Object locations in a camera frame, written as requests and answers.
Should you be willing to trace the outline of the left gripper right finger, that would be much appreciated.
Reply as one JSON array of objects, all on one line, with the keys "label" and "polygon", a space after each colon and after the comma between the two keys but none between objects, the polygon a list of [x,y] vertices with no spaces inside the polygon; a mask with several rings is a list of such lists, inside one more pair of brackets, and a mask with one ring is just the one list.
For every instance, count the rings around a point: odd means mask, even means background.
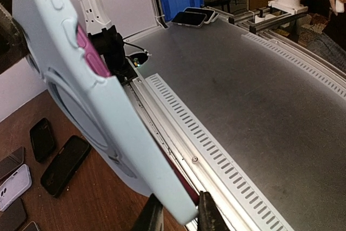
[{"label": "left gripper right finger", "polygon": [[209,192],[200,192],[197,230],[223,230],[221,215]]}]

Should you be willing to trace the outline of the blue storage bin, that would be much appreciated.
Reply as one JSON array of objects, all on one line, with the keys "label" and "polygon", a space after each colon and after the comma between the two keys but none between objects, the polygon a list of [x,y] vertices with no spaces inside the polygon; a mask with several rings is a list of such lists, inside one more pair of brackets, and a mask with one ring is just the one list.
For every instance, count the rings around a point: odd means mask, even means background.
[{"label": "blue storage bin", "polygon": [[204,0],[161,0],[161,6],[166,22],[171,21],[179,12],[188,7],[200,8]]}]

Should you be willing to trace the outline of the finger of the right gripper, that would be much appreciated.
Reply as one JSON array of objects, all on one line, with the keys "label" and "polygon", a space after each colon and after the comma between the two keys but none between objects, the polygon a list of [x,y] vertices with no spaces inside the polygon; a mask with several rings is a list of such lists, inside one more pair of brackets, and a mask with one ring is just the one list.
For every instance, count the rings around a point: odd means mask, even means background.
[{"label": "finger of the right gripper", "polygon": [[1,0],[1,74],[28,53],[24,31],[12,16],[12,0]]}]

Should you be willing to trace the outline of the purple smartphone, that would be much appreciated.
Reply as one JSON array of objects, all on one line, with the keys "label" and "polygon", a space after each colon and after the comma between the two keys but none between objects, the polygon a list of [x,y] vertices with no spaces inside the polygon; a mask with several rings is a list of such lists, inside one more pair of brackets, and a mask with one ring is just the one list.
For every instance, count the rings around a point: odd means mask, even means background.
[{"label": "purple smartphone", "polygon": [[7,157],[1,160],[0,166],[0,179],[1,181],[9,177],[15,170],[17,170],[23,163],[25,158],[25,148],[19,147]]}]

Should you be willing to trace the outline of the stacked phones on bench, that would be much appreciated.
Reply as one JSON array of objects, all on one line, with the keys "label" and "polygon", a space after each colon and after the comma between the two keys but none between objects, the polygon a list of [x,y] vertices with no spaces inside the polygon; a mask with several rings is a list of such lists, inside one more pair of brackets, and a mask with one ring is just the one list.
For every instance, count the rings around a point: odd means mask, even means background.
[{"label": "stacked phones on bench", "polygon": [[171,22],[186,27],[200,28],[214,22],[217,17],[218,13],[212,9],[186,8],[184,11],[180,11]]}]

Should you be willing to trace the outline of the seated person in background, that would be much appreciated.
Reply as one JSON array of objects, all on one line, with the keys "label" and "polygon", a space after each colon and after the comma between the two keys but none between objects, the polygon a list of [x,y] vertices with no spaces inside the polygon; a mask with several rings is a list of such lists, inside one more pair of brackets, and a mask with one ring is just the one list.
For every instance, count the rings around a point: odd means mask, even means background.
[{"label": "seated person in background", "polygon": [[322,33],[307,49],[345,71],[345,12],[336,11],[336,0],[307,0],[309,11],[328,19]]}]

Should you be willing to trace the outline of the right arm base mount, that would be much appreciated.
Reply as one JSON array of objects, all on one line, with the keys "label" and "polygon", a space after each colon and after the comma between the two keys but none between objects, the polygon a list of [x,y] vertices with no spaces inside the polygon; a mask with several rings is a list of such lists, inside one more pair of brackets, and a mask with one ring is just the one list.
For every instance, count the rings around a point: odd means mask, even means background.
[{"label": "right arm base mount", "polygon": [[121,85],[127,85],[138,77],[136,67],[130,59],[125,58],[125,64],[120,69],[114,69],[113,74],[117,77]]}]

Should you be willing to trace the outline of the black phone case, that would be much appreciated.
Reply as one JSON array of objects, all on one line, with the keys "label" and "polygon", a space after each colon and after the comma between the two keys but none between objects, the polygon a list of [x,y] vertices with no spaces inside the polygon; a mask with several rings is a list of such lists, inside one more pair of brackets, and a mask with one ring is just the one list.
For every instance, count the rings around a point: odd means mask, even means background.
[{"label": "black phone case", "polygon": [[91,145],[73,135],[59,150],[41,176],[41,186],[54,198],[58,198],[75,172],[90,153]]},{"label": "black phone case", "polygon": [[55,150],[56,142],[51,124],[47,118],[39,120],[29,131],[35,160],[43,163]]}]

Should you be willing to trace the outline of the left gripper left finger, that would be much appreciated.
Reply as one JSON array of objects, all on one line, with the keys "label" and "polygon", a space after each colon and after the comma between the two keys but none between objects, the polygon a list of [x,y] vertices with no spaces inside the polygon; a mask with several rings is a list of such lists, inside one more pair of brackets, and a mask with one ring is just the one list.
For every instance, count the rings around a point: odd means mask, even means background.
[{"label": "left gripper left finger", "polygon": [[162,231],[164,230],[163,205],[151,194],[131,231]]}]

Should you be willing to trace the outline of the lilac silicone phone case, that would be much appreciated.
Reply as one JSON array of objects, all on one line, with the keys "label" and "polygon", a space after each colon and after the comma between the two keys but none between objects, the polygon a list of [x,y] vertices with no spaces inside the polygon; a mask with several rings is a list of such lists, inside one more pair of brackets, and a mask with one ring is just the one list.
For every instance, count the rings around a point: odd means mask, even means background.
[{"label": "lilac silicone phone case", "polygon": [[23,164],[1,185],[1,212],[6,211],[31,185],[30,168]]}]

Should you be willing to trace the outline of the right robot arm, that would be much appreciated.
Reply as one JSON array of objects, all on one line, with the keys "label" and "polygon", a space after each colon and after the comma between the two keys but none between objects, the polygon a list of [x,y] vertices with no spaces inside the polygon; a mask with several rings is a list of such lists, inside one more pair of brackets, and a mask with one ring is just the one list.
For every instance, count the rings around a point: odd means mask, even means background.
[{"label": "right robot arm", "polygon": [[[104,58],[109,73],[118,78],[129,71],[124,42],[104,11],[102,0],[78,0],[83,10],[86,32],[78,29],[78,42],[86,51],[86,60],[95,73],[102,72],[102,62],[91,55],[91,49]],[[1,0],[1,72],[5,72],[29,53],[24,32],[12,16],[12,0]]]}]

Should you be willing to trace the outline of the black phone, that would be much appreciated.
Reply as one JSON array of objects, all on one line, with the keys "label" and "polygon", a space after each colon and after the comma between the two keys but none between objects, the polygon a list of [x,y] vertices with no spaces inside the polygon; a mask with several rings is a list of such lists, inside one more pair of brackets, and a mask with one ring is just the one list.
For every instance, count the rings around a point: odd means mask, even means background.
[{"label": "black phone", "polygon": [[24,227],[22,231],[40,231],[40,228],[35,221],[31,221]]},{"label": "black phone", "polygon": [[1,231],[17,231],[26,222],[28,215],[21,198],[16,199],[1,215]]}]

